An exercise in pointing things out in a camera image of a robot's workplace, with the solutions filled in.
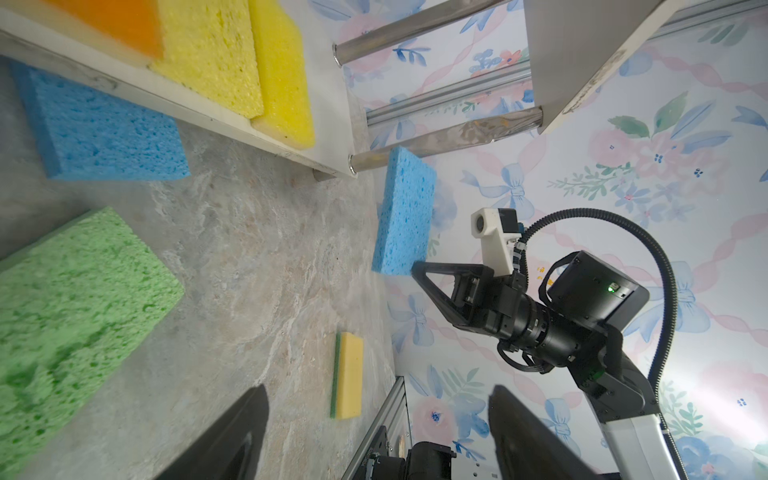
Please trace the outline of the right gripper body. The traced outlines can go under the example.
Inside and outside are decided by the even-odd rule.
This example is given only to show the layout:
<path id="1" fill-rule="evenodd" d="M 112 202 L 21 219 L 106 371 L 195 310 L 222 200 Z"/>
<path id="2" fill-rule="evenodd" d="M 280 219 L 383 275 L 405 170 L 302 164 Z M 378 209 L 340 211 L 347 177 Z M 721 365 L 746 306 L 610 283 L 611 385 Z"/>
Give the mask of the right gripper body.
<path id="1" fill-rule="evenodd" d="M 449 322 L 460 330 L 493 337 L 504 361 L 521 352 L 523 366 L 561 364 L 561 318 L 523 290 L 518 273 L 494 277 L 488 269 L 455 276 Z"/>

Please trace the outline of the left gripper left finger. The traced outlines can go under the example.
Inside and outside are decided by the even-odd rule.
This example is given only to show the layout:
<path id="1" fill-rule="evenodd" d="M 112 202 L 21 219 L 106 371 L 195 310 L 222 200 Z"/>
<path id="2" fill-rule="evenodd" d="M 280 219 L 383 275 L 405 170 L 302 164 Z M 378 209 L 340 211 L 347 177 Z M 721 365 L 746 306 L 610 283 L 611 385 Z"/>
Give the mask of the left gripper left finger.
<path id="1" fill-rule="evenodd" d="M 160 479 L 253 479 L 270 408 L 263 385 L 248 389 L 171 465 Z"/>

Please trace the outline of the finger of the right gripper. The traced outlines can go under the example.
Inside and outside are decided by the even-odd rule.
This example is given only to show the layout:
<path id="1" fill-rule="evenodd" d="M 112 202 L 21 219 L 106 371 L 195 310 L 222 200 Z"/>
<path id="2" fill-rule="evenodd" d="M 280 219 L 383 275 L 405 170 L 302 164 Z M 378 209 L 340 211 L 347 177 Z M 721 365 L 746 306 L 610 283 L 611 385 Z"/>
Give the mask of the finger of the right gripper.
<path id="1" fill-rule="evenodd" d="M 494 270 L 482 264 L 417 261 L 411 276 L 454 327 L 474 327 Z"/>

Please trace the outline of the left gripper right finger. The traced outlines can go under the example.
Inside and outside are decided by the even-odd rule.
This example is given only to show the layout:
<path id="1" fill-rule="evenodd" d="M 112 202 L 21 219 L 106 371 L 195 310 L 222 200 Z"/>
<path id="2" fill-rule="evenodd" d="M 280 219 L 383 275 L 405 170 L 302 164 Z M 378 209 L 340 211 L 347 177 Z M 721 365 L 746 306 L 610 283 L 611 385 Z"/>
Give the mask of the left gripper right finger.
<path id="1" fill-rule="evenodd" d="M 506 387 L 488 400 L 488 423 L 502 479 L 599 479 Z"/>

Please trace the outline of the yellow green-backed sponge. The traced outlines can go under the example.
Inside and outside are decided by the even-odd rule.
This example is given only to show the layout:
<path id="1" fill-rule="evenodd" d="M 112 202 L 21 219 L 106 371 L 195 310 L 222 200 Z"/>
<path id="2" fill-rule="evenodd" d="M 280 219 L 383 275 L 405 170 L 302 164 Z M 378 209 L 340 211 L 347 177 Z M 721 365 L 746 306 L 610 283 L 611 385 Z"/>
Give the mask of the yellow green-backed sponge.
<path id="1" fill-rule="evenodd" d="M 350 419 L 361 415 L 363 396 L 364 340 L 349 332 L 338 332 L 330 416 Z"/>

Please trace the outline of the green sponge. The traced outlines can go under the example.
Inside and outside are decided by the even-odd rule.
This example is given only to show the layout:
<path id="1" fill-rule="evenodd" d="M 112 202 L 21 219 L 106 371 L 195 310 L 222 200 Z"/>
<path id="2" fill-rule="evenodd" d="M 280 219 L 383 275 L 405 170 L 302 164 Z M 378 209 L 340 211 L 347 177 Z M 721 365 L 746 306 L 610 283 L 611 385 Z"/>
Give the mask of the green sponge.
<path id="1" fill-rule="evenodd" d="M 21 472 L 183 295 L 112 208 L 2 260 L 2 478 Z"/>

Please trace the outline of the bright yellow sponge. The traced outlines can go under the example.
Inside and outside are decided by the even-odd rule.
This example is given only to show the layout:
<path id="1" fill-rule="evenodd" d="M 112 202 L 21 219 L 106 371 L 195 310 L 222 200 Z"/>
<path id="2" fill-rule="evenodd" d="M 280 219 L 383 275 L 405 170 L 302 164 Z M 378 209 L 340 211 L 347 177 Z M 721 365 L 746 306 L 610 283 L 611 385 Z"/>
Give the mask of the bright yellow sponge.
<path id="1" fill-rule="evenodd" d="M 296 150 L 309 149 L 315 130 L 300 30 L 278 1 L 251 1 L 249 9 L 264 105 L 251 125 Z"/>

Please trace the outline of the yellow cellulose sponge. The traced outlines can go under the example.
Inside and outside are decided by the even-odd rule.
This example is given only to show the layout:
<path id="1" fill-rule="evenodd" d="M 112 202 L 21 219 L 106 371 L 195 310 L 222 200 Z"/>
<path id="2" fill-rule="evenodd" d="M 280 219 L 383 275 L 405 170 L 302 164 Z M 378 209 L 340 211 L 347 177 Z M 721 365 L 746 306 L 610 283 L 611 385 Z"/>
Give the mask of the yellow cellulose sponge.
<path id="1" fill-rule="evenodd" d="M 150 69 L 245 118 L 264 113 L 247 1 L 158 3 L 163 57 Z"/>

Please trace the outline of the orange sponge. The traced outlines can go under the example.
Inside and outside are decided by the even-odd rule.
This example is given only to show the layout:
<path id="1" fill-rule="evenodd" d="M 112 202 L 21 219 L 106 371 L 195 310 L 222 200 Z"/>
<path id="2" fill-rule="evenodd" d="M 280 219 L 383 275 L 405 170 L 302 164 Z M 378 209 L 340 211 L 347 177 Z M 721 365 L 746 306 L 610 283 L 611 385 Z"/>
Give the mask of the orange sponge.
<path id="1" fill-rule="evenodd" d="M 6 8 L 137 67 L 163 57 L 158 6 L 150 0 L 19 0 Z"/>

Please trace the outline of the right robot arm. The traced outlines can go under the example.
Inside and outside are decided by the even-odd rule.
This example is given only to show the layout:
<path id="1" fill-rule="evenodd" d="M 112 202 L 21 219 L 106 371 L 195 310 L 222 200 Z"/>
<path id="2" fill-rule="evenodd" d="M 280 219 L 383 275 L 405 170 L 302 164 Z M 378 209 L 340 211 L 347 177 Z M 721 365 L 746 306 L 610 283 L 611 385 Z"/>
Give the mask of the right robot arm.
<path id="1" fill-rule="evenodd" d="M 565 368 L 586 396 L 624 478 L 687 474 L 664 421 L 660 370 L 643 374 L 623 351 L 623 330 L 649 291 L 585 252 L 557 263 L 562 274 L 539 297 L 523 267 L 507 275 L 481 264 L 419 261 L 412 276 L 451 325 L 497 339 L 514 369 L 547 374 Z"/>

